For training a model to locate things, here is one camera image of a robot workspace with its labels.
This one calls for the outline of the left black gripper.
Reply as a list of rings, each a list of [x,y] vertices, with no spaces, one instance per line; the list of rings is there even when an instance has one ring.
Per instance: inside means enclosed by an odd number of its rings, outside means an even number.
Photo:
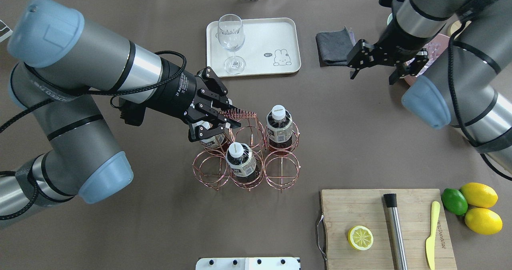
[[[220,113],[228,110],[227,94],[228,89],[209,66],[197,75],[183,71],[159,86],[159,112],[188,124],[190,142],[205,140],[224,133],[226,127],[241,127],[240,122]]]

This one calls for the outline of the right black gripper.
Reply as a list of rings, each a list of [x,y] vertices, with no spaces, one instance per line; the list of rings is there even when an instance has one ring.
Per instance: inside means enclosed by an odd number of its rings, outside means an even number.
[[[418,54],[427,43],[428,37],[410,34],[398,22],[391,22],[374,44],[360,39],[353,46],[347,55],[348,67],[353,69],[350,79],[355,79],[361,69],[376,65],[396,66],[389,85],[406,76],[417,76],[428,62],[428,54]]]

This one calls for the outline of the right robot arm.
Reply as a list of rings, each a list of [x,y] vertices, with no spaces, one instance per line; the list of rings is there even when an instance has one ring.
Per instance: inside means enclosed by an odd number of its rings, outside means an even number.
[[[380,0],[392,20],[360,39],[354,69],[394,66],[389,83],[417,76],[402,104],[433,128],[457,128],[488,164],[511,171],[511,102],[490,82],[511,62],[511,0]]]

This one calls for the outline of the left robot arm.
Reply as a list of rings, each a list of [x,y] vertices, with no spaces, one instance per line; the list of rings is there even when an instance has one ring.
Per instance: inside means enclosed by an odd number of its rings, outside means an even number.
[[[99,202],[132,182],[93,95],[119,97],[129,125],[140,125],[147,108],[178,118],[189,141],[241,126],[222,115],[234,106],[212,68],[193,75],[181,53],[151,52],[53,0],[28,2],[7,49],[19,61],[9,95],[23,111],[1,130],[32,113],[52,149],[1,172],[2,228],[76,196]]]

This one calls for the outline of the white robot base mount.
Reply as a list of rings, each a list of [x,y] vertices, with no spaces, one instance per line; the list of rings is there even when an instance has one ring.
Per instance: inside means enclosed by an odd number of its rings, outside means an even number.
[[[196,270],[300,270],[296,257],[200,258]]]

